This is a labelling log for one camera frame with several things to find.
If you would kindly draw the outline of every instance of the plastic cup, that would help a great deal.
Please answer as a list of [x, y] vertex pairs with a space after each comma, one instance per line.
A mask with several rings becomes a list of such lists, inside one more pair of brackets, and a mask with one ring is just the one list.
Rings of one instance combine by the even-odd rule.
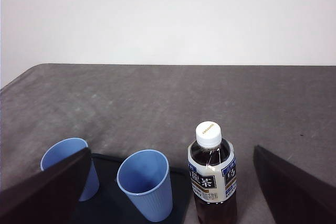
[[[61, 160], [71, 156], [72, 154], [88, 147], [85, 140], [77, 137], [62, 140], [47, 150], [41, 159], [41, 170], [45, 170]], [[91, 167], [88, 178], [85, 183], [84, 190], [79, 201], [85, 201], [93, 197], [99, 189], [99, 180], [96, 173], [95, 165], [91, 161]]]
[[156, 150], [142, 150], [125, 159], [117, 182], [147, 220], [158, 222], [173, 209], [167, 158]]

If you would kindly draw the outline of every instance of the gray felt surface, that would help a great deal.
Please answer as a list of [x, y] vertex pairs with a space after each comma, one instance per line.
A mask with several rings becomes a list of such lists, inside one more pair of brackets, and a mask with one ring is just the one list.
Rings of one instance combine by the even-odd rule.
[[[46, 64], [2, 89], [1, 189], [39, 172], [43, 153], [73, 136], [113, 156], [153, 148], [187, 168], [206, 120], [235, 147], [238, 223], [274, 223], [257, 144], [336, 186], [336, 67]], [[185, 223], [197, 223], [193, 200]]]

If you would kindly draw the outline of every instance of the white wall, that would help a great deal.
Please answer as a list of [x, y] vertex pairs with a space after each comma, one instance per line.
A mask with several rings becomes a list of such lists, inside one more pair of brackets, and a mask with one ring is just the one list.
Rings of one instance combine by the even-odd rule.
[[336, 65], [336, 0], [2, 0], [2, 87], [46, 62]]

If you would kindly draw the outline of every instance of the plastic bottle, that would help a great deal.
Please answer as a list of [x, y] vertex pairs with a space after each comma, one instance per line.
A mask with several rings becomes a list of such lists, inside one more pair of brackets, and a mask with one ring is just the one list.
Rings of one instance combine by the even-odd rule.
[[188, 147], [188, 161], [199, 222], [235, 224], [235, 154], [217, 123], [207, 121], [197, 126], [196, 141]]

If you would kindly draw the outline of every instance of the cup rim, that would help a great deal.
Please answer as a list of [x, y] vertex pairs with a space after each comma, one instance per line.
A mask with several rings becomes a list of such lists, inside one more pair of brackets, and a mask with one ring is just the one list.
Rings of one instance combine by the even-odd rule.
[[43, 154], [43, 157], [41, 158], [41, 161], [40, 161], [40, 168], [41, 168], [41, 170], [42, 170], [42, 171], [45, 170], [45, 169], [42, 167], [42, 163], [43, 163], [43, 160], [45, 159], [46, 155], [48, 154], [48, 152], [49, 152], [52, 148], [54, 148], [56, 145], [58, 145], [58, 144], [60, 144], [60, 143], [62, 143], [62, 142], [69, 141], [69, 140], [73, 140], [73, 139], [81, 140], [81, 141], [83, 141], [83, 143], [85, 143], [85, 146], [86, 146], [86, 147], [89, 147], [88, 143], [87, 143], [84, 139], [82, 139], [82, 138], [80, 138], [80, 137], [70, 137], [70, 138], [67, 138], [67, 139], [63, 139], [63, 140], [57, 142], [56, 144], [54, 144], [52, 147], [50, 147], [50, 148]]
[[[120, 182], [119, 182], [119, 171], [120, 169], [122, 168], [122, 166], [124, 165], [124, 163], [129, 159], [131, 158], [132, 156], [136, 155], [136, 154], [139, 154], [139, 153], [142, 153], [142, 152], [156, 152], [156, 153], [159, 153], [161, 156], [163, 156], [164, 160], [166, 161], [166, 172], [164, 174], [164, 177], [162, 178], [162, 180], [160, 181], [160, 183], [158, 183], [155, 187], [153, 187], [152, 189], [148, 190], [148, 191], [144, 191], [143, 193], [132, 193], [130, 191], [127, 191], [126, 189], [124, 189], [121, 185], [120, 185]], [[168, 159], [167, 157], [162, 153], [162, 152], [159, 152], [157, 150], [153, 150], [153, 149], [145, 149], [145, 150], [141, 150], [141, 151], [138, 151], [138, 152], [135, 152], [133, 153], [132, 155], [130, 155], [129, 157], [127, 157], [123, 162], [122, 164], [120, 165], [119, 169], [118, 169], [118, 173], [117, 173], [117, 183], [118, 183], [118, 186], [119, 188], [125, 193], [125, 194], [128, 194], [128, 195], [133, 195], [133, 196], [142, 196], [142, 195], [146, 195], [146, 194], [150, 194], [151, 192], [157, 190], [162, 184], [163, 182], [166, 180], [167, 176], [169, 174], [169, 163], [168, 163]]]

